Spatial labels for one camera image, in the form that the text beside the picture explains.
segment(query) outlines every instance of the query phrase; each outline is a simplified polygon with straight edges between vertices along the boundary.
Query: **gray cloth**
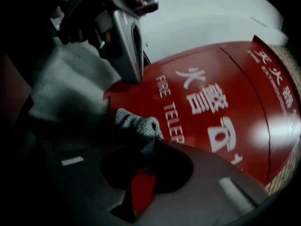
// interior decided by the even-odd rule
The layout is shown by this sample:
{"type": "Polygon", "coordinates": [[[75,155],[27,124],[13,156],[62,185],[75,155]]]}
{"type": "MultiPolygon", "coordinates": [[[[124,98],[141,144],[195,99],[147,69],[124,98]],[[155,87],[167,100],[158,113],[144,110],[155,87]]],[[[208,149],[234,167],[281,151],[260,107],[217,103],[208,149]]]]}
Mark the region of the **gray cloth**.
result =
{"type": "Polygon", "coordinates": [[[153,157],[155,139],[163,138],[159,122],[155,117],[143,118],[123,108],[117,110],[115,126],[118,139],[126,144],[138,143],[145,159],[153,157]]]}

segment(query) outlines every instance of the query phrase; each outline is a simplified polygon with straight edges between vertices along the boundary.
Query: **white curved surface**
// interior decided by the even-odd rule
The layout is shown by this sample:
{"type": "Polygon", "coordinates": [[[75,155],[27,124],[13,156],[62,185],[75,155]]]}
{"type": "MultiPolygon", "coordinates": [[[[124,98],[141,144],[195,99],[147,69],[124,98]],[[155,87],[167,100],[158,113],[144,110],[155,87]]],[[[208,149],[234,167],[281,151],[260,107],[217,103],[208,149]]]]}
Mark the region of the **white curved surface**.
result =
{"type": "Polygon", "coordinates": [[[143,49],[150,61],[208,44],[252,40],[283,45],[283,17],[266,0],[159,0],[141,19],[143,49]]]}

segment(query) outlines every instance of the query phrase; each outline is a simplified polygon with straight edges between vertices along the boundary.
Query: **white wall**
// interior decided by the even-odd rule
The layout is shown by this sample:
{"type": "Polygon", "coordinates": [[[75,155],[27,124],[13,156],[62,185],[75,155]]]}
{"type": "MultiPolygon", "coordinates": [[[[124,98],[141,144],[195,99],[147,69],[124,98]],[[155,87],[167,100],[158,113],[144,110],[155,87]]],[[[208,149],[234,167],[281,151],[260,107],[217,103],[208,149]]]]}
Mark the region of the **white wall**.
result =
{"type": "Polygon", "coordinates": [[[287,42],[282,23],[266,0],[159,0],[159,10],[141,19],[143,49],[155,62],[208,44],[252,40],[255,34],[282,45],[287,42]]]}

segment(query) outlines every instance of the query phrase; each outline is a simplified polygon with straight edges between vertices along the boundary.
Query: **red object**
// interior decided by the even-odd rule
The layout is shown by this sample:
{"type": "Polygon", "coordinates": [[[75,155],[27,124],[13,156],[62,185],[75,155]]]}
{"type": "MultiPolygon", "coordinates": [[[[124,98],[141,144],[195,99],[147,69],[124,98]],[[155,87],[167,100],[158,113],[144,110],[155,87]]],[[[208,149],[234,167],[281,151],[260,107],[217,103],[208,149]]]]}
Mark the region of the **red object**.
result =
{"type": "Polygon", "coordinates": [[[154,198],[156,178],[140,169],[131,182],[133,210],[143,213],[154,198]]]}
{"type": "Polygon", "coordinates": [[[143,82],[106,91],[119,108],[154,116],[165,139],[214,152],[267,185],[301,134],[296,87],[260,39],[193,49],[144,69],[143,82]]]}

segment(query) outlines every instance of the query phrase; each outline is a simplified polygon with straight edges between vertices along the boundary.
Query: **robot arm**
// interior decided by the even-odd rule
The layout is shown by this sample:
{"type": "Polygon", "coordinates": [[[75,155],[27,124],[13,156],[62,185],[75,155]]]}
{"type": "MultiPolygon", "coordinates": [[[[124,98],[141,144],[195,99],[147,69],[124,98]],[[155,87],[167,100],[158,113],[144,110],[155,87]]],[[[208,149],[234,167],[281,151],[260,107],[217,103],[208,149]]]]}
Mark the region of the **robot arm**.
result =
{"type": "Polygon", "coordinates": [[[60,40],[88,40],[99,56],[129,83],[143,77],[139,18],[158,9],[158,0],[60,0],[51,22],[60,40]]]}

